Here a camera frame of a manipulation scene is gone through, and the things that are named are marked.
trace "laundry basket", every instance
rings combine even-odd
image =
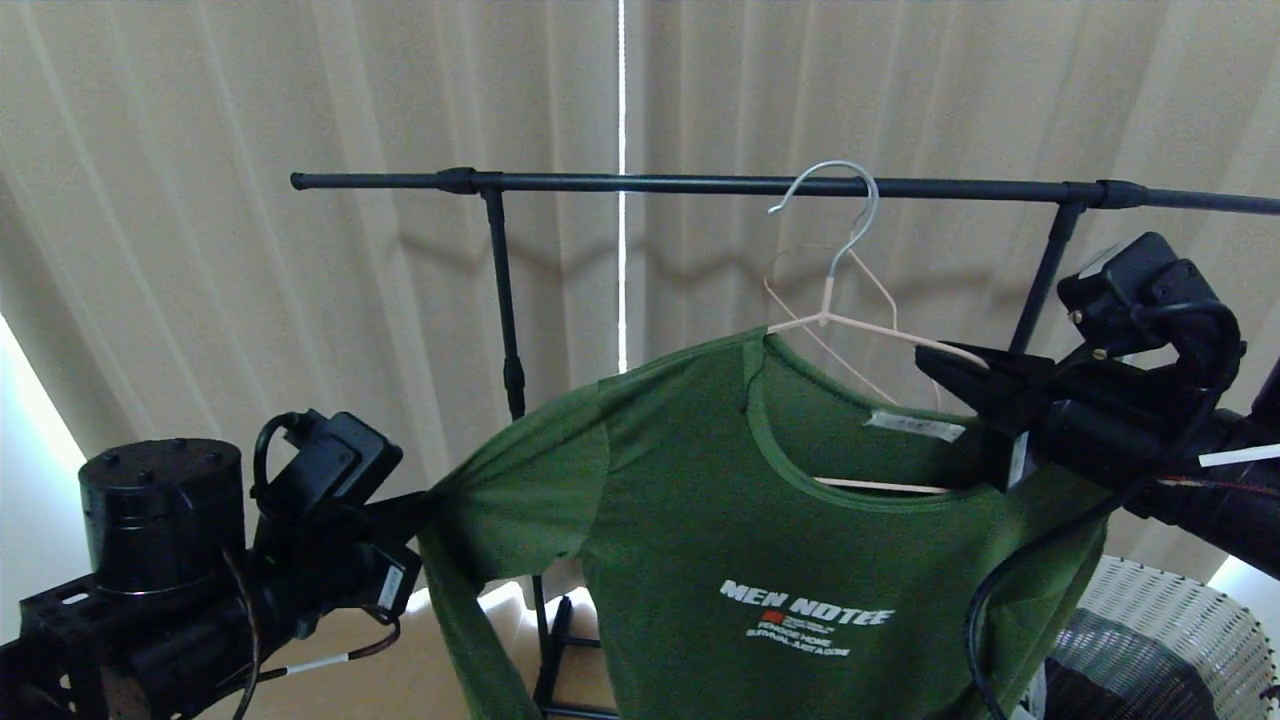
[[[1044,720],[1266,720],[1253,615],[1196,580],[1103,556],[1047,662]]]

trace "cylindrical black motor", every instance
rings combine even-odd
[[[221,550],[242,552],[239,450],[214,439],[113,447],[81,468],[99,589],[189,602],[225,580]]]

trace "shirt neckline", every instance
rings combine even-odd
[[[814,368],[803,357],[795,354],[782,338],[768,334],[767,327],[759,327],[750,333],[750,341],[744,346],[744,378],[748,395],[748,425],[760,455],[768,461],[773,470],[795,488],[813,496],[814,498],[841,507],[850,507],[873,512],[924,512],[946,509],[973,507],[986,505],[998,500],[1000,491],[987,483],[978,483],[974,487],[952,491],[945,495],[905,496],[892,497],[870,495],[854,489],[836,488],[819,483],[812,475],[796,466],[782,447],[778,445],[769,423],[768,409],[764,401],[764,363],[765,355],[773,352],[782,360],[790,372],[800,374],[817,383],[827,392],[838,395],[846,401],[865,407],[868,411],[887,410],[900,415],[941,420],[972,428],[977,425],[977,419],[950,415],[946,413],[931,413],[928,410],[915,410],[908,407],[886,406],[872,398],[864,397],[845,386],[827,377],[822,370]]]

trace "clothing rack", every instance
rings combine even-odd
[[[792,177],[748,176],[616,176],[584,173],[500,173],[475,168],[451,168],[439,173],[293,173],[296,190],[364,188],[364,190],[439,190],[454,195],[479,195],[485,204],[489,234],[493,243],[494,274],[498,281],[498,314],[502,323],[504,360],[503,386],[512,420],[525,414],[525,370],[516,346],[516,313],[511,292],[511,265],[507,256],[507,219],[504,192],[649,192],[671,195],[765,195],[781,196]],[[989,200],[1006,202],[1050,202],[1057,214],[1050,225],[1044,252],[1023,305],[1021,315],[1009,345],[1012,352],[1025,352],[1032,332],[1048,299],[1053,278],[1075,224],[1085,210],[1119,210],[1125,208],[1181,208],[1226,213],[1280,215],[1280,199],[1215,192],[1148,188],[1125,181],[1097,182],[1020,182],[983,179],[918,179],[877,178],[881,197],[920,200]],[[796,195],[822,197],[864,197],[867,183],[860,178],[809,178]],[[532,578],[534,611],[538,616],[538,639],[541,666],[534,687],[534,702],[543,716],[584,717],[588,720],[617,719],[616,712],[576,705],[557,703],[553,698],[564,647],[600,647],[600,641],[568,633],[573,603],[562,597],[556,616],[548,626],[547,600],[539,575]]]

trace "white cable tie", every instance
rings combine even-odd
[[[1201,468],[1216,468],[1219,465],[1235,465],[1236,462],[1253,462],[1254,460],[1271,460],[1280,457],[1280,445],[1260,445],[1257,447],[1242,447],[1240,450],[1228,450],[1226,452],[1210,452],[1201,455]]]
[[[307,670],[315,670],[316,667],[324,667],[325,665],[337,665],[339,662],[346,662],[351,660],[349,652],[343,652],[342,655],[330,655],[329,657],[321,657],[320,660],[312,660],[311,662],[302,662],[300,665],[285,665],[285,675],[297,675],[298,673],[306,673]]]

